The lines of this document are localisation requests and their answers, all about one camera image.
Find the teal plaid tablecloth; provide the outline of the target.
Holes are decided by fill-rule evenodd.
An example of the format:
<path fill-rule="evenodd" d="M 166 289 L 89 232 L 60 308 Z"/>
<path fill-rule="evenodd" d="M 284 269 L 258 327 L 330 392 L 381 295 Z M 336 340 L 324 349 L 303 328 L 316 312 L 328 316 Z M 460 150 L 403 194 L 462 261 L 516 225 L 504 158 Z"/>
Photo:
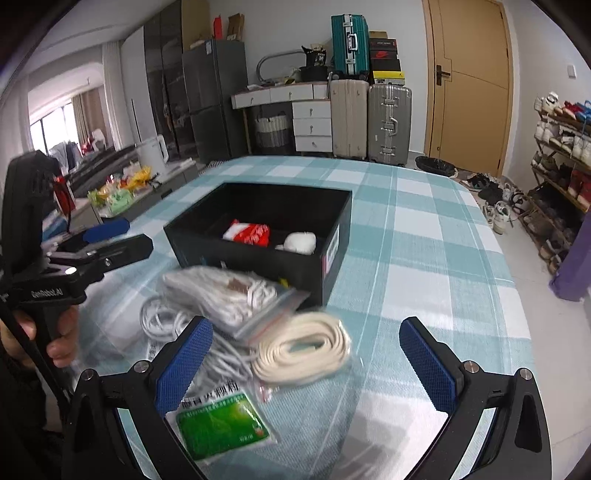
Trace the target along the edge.
<path fill-rule="evenodd" d="M 78 361 L 126 371 L 147 352 L 139 323 L 176 258 L 164 226 L 225 181 L 349 190 L 349 247 L 327 308 L 353 341 L 352 370 L 277 393 L 263 404 L 276 443 L 229 453 L 212 479 L 402 479 L 445 422 L 399 344 L 419 318 L 463 360 L 488 372 L 532 368 L 531 336 L 500 245 L 472 194 L 453 180 L 406 168 L 308 157 L 245 157 L 221 164 L 131 225 L 150 257 L 92 285 L 81 308 Z"/>

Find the stack of shoe boxes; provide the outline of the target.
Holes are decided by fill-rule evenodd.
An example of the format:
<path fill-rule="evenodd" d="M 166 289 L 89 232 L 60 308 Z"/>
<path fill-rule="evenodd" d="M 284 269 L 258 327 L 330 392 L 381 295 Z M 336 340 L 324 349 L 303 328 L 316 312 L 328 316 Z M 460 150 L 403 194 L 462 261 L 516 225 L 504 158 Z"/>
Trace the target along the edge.
<path fill-rule="evenodd" d="M 406 76 L 399 58 L 398 42 L 385 31 L 370 31 L 370 69 L 375 84 L 404 86 Z"/>

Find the purple bag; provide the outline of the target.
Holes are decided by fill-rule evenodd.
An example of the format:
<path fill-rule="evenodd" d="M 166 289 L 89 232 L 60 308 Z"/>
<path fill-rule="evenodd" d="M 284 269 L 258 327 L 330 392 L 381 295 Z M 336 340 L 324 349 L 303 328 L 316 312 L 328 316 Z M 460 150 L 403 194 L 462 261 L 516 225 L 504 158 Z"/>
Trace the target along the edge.
<path fill-rule="evenodd" d="M 590 250 L 590 218 L 586 218 L 566 259 L 549 284 L 558 298 L 578 302 L 585 297 L 591 279 Z"/>

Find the white plush toy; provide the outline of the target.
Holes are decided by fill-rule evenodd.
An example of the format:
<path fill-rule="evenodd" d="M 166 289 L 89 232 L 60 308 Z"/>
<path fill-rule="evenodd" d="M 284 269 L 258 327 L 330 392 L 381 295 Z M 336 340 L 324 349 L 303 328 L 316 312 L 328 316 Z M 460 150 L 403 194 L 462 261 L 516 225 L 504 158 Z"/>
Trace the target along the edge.
<path fill-rule="evenodd" d="M 276 246 L 276 250 L 311 255 L 315 252 L 315 246 L 317 246 L 317 237 L 314 233 L 294 232 L 288 234 L 283 243 Z"/>

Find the black storage box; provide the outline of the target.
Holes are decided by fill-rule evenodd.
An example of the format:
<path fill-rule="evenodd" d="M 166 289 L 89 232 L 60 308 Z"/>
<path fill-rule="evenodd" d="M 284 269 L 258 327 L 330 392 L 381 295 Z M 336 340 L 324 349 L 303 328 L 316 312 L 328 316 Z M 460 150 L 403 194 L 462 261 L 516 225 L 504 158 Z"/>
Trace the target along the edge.
<path fill-rule="evenodd" d="M 308 293 L 325 306 L 349 246 L 353 193 L 270 183 L 224 182 L 164 231 L 183 267 L 226 267 Z"/>

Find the green white packet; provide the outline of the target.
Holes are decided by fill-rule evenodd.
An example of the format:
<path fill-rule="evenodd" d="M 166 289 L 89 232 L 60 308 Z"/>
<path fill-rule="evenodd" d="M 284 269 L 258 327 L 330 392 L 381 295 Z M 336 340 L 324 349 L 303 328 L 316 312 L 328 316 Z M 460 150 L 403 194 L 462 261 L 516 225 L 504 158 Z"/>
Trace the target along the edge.
<path fill-rule="evenodd" d="M 233 380 L 204 395 L 184 398 L 176 410 L 166 414 L 166 420 L 195 462 L 277 442 L 259 405 Z"/>

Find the woven laundry basket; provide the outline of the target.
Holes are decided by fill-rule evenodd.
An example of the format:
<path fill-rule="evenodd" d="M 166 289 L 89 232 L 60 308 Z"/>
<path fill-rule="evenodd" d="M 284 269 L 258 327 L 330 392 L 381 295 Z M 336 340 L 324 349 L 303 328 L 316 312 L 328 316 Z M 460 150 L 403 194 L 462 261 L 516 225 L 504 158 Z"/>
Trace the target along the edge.
<path fill-rule="evenodd" d="M 277 149 L 290 144 L 290 121 L 287 115 L 259 117 L 254 119 L 256 143 L 263 149 Z"/>

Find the grey tv cabinet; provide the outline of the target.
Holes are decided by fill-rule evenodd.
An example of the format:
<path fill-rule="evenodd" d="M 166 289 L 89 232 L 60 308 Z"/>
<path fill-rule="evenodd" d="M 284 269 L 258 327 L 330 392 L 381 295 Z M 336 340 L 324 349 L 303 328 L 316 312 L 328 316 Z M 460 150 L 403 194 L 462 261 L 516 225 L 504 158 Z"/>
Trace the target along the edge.
<path fill-rule="evenodd" d="M 108 205 L 95 207 L 88 198 L 77 199 L 70 229 L 74 231 L 89 228 L 117 218 L 124 218 L 131 222 L 160 200 L 195 179 L 204 171 L 204 168 L 204 164 L 197 163 L 194 160 L 181 162 L 162 179 L 156 179 L 151 185 L 146 185 L 133 193 L 127 203 L 122 207 L 117 207 L 115 213 L 111 212 Z"/>

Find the red white snack packet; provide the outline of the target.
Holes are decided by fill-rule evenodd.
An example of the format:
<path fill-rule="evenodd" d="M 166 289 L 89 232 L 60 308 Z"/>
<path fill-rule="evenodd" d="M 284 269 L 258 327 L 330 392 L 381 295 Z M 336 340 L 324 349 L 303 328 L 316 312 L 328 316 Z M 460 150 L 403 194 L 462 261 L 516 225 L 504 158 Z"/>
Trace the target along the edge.
<path fill-rule="evenodd" d="M 242 223 L 235 219 L 223 233 L 222 239 L 245 245 L 267 247 L 270 245 L 270 228 L 264 224 Z"/>

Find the white light switch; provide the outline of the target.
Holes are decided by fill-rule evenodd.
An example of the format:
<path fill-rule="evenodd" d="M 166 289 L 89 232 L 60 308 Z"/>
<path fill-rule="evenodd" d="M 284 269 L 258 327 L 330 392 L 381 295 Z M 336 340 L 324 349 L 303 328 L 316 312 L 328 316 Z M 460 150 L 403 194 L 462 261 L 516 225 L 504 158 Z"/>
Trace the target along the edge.
<path fill-rule="evenodd" d="M 575 66 L 574 65 L 569 64 L 567 66 L 567 75 L 571 79 L 576 79 L 577 78 L 577 73 L 576 73 L 576 69 L 575 69 Z"/>

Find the white drawer desk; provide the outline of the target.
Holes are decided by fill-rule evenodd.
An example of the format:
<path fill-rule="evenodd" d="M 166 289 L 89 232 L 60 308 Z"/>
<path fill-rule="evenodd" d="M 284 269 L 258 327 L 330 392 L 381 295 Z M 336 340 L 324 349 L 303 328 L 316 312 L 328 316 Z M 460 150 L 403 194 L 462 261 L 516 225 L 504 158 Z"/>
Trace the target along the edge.
<path fill-rule="evenodd" d="M 231 105 L 242 111 L 247 138 L 253 148 L 266 153 L 332 153 L 332 110 L 329 84 L 325 82 L 292 83 L 256 88 L 231 97 Z M 290 121 L 290 144 L 277 149 L 263 149 L 256 143 L 254 119 L 284 113 Z"/>

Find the black trash bin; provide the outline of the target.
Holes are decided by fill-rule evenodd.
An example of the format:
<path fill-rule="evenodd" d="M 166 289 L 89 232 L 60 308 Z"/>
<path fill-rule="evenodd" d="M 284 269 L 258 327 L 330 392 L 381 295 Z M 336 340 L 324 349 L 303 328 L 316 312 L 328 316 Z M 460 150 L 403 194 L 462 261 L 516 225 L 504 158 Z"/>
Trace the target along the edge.
<path fill-rule="evenodd" d="M 440 158 L 420 155 L 415 158 L 415 165 L 421 171 L 447 178 L 455 178 L 458 175 L 458 170 L 453 164 Z"/>

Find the dark grey refrigerator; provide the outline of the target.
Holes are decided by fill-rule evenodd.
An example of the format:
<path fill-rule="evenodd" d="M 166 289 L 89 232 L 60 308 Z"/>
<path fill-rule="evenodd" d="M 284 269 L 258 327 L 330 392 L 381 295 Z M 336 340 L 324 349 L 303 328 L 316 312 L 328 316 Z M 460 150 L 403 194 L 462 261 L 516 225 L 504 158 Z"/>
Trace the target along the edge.
<path fill-rule="evenodd" d="M 182 54 L 182 67 L 199 159 L 226 161 L 246 155 L 242 114 L 231 103 L 247 86 L 245 45 L 206 40 Z"/>

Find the wooden shoe rack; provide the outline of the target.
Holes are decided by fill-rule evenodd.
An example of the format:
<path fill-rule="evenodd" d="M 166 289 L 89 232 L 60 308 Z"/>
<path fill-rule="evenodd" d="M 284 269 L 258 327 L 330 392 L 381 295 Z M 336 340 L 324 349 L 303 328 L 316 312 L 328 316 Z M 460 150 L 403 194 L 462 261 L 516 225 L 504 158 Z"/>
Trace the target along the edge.
<path fill-rule="evenodd" d="M 535 100 L 534 110 L 536 186 L 525 194 L 519 219 L 555 275 L 590 213 L 590 103 L 562 102 L 551 91 Z"/>

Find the beige suitcase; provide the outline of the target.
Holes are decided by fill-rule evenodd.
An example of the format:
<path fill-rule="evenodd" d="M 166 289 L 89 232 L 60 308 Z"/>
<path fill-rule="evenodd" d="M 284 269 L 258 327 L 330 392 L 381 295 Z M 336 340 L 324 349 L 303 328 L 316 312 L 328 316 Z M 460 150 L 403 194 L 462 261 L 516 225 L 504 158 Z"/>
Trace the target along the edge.
<path fill-rule="evenodd" d="M 368 145 L 369 83 L 363 80 L 332 80 L 332 152 L 337 157 L 366 159 Z"/>

